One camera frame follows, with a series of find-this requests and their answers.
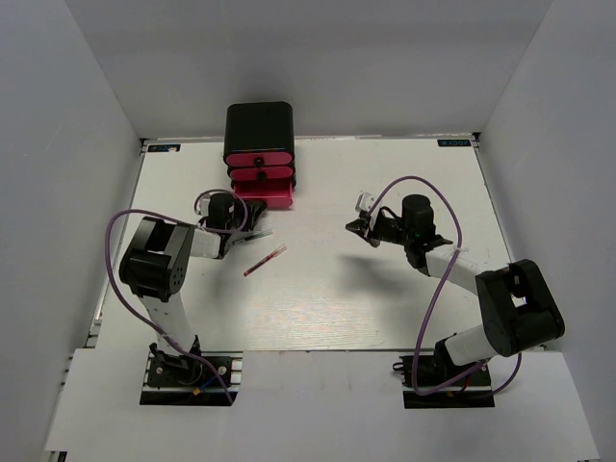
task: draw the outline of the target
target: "stacked drawer unit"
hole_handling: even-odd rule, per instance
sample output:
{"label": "stacked drawer unit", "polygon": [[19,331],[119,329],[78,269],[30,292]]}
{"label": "stacked drawer unit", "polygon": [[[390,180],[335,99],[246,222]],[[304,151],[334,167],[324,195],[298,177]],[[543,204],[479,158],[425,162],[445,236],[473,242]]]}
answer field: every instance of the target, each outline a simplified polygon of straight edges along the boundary
{"label": "stacked drawer unit", "polygon": [[293,108],[283,101],[234,104],[227,109],[224,162],[237,195],[269,208],[293,204]]}

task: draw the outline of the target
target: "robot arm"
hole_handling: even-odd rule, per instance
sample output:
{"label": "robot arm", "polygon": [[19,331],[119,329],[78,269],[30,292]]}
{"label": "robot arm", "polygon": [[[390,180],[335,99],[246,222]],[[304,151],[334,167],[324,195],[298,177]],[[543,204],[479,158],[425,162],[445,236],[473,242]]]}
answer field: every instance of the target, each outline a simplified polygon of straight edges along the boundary
{"label": "robot arm", "polygon": [[[208,229],[187,223],[172,224],[159,218],[143,218],[119,266],[120,280],[127,284],[145,307],[149,318],[156,322],[178,346],[200,355],[198,337],[191,330],[180,296],[191,256],[222,259],[234,241],[250,232],[266,210],[261,200],[247,200],[248,217],[238,199],[226,193],[213,194],[201,202],[199,223]],[[161,364],[173,368],[177,376],[190,378],[195,362],[178,356],[168,342],[157,334],[157,344],[150,350]]]}
{"label": "robot arm", "polygon": [[[373,196],[361,194],[355,208],[359,218],[346,229],[374,247],[380,242],[402,245],[413,268],[442,277],[455,247],[436,234],[429,199],[407,195],[400,217],[387,207],[369,214],[373,204]],[[435,357],[444,369],[455,370],[496,355],[508,357],[564,334],[564,321],[548,285],[529,260],[491,270],[458,258],[449,281],[477,295],[482,324],[436,344]],[[524,302],[515,306],[512,296]]]}

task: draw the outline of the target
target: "white table surface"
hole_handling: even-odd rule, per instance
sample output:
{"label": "white table surface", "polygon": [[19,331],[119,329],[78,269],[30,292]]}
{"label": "white table surface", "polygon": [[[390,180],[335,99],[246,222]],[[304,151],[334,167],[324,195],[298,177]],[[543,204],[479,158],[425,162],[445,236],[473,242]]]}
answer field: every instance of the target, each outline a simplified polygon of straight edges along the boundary
{"label": "white table surface", "polygon": [[[562,355],[528,353],[496,408],[403,409],[392,351],[412,347],[436,285],[412,270],[402,248],[373,249],[345,231],[360,190],[378,193],[417,174],[457,211],[466,255],[504,264],[507,254],[471,148],[436,141],[298,141],[295,204],[263,222],[274,235],[231,250],[223,261],[193,258],[183,298],[204,349],[244,350],[231,408],[139,406],[154,334],[109,292],[95,349],[77,350],[46,448],[67,462],[117,461],[571,461],[597,457]],[[194,197],[228,185],[220,143],[147,154],[135,207],[194,220]],[[398,186],[394,210],[408,193]],[[451,219],[434,198],[438,231]],[[141,218],[127,225],[125,247]],[[242,273],[280,244],[289,248],[254,274]],[[136,307],[138,302],[130,296]],[[425,344],[480,322],[476,299],[446,286]],[[515,358],[496,358],[495,384]]]}
{"label": "white table surface", "polygon": [[[134,204],[194,222],[193,200],[228,188],[222,143],[184,143],[179,152],[147,153]],[[274,234],[232,248],[222,261],[191,258],[182,298],[205,350],[412,348],[437,284],[413,270],[403,248],[374,249],[345,230],[357,217],[361,191],[380,193],[392,180],[415,174],[433,182],[456,211],[465,258],[508,262],[501,231],[471,147],[442,148],[435,140],[300,140],[297,187],[288,211],[260,222]],[[395,212],[409,193],[430,197],[437,231],[455,241],[438,197],[418,182],[396,186],[384,200]],[[123,248],[139,216],[127,225]],[[281,244],[288,250],[249,277],[243,272]],[[137,299],[124,293],[141,309]],[[476,298],[447,285],[425,345],[480,323]],[[154,335],[107,292],[100,346],[143,348]]]}

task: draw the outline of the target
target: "white wall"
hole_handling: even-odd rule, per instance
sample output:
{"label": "white wall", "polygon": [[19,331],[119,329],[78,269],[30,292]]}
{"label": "white wall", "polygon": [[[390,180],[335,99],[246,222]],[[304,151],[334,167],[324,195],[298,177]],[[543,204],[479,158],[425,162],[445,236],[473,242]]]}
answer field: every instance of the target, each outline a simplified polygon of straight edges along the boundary
{"label": "white wall", "polygon": [[143,138],[286,99],[300,135],[478,131],[552,0],[66,0]]}
{"label": "white wall", "polygon": [[139,141],[62,0],[0,5],[0,460],[38,461]]}
{"label": "white wall", "polygon": [[535,260],[602,460],[616,460],[616,3],[556,0],[483,134],[516,258]]}

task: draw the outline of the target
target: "blue label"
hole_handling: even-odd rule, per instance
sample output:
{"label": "blue label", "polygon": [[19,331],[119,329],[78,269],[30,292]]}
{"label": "blue label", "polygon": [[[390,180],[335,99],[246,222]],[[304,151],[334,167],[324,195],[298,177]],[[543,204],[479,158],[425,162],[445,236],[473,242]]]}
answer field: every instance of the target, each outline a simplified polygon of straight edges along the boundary
{"label": "blue label", "polygon": [[469,147],[471,142],[469,140],[437,140],[441,147]]}
{"label": "blue label", "polygon": [[180,144],[150,144],[147,146],[147,152],[178,152]]}

